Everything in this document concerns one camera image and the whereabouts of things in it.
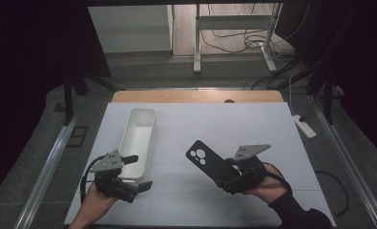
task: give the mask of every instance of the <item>black phone case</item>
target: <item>black phone case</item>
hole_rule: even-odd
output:
[[[199,156],[197,154],[198,150],[202,150],[205,155]],[[240,176],[239,171],[200,140],[197,140],[194,145],[191,146],[187,151],[186,156],[216,183],[231,180]]]

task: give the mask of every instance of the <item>black sleeve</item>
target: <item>black sleeve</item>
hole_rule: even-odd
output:
[[[328,229],[333,228],[330,219],[316,210],[305,211],[290,192],[286,192],[268,206],[278,214],[282,229]]]

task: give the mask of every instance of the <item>gray floor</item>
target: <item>gray floor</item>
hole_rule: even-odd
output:
[[[281,68],[288,60],[279,59]],[[136,54],[111,54],[108,63],[113,78],[108,81],[126,89],[180,88],[182,90],[201,87],[218,87],[221,90],[242,90],[243,85],[252,85],[255,80],[269,75],[260,55],[205,56],[202,59],[202,73],[193,73],[192,58],[172,57],[170,53],[151,52]],[[287,79],[300,71],[302,65],[279,77],[275,82]],[[91,80],[86,80],[90,92],[86,97],[82,113],[76,122],[78,126],[88,126],[86,139],[81,147],[67,147],[63,152],[52,182],[37,211],[31,228],[62,228],[67,210],[94,144],[100,120],[113,92]],[[312,106],[304,92],[305,78],[290,88],[281,90],[284,100],[291,101],[295,114],[306,115]],[[254,90],[265,90],[267,81],[256,85]],[[64,102],[62,88],[51,91],[47,97],[46,110],[36,127],[21,157],[0,186],[0,228],[12,228],[30,194],[64,122],[64,113],[54,111],[57,104]],[[364,134],[348,118],[340,106],[340,100],[333,101],[333,120],[339,135],[349,149],[370,189],[377,197],[377,150]],[[348,211],[335,217],[338,228],[376,228],[364,203],[356,192],[335,148],[331,144],[316,108],[306,120],[317,133],[313,140],[301,134],[304,147],[315,170],[329,172],[346,187],[350,196]],[[71,138],[69,142],[77,143]],[[332,178],[318,175],[327,203],[333,213],[339,213],[346,206],[343,190]]]

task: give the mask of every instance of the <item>black curtain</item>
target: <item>black curtain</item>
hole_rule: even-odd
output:
[[[65,74],[82,79],[81,72],[111,76],[87,7],[0,4],[0,183],[37,125],[47,93]]]
[[[334,54],[342,105],[377,148],[377,1],[366,1]]]

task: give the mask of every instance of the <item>wall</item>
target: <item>wall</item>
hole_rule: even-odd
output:
[[[91,7],[102,49],[109,52],[170,51],[168,6]]]

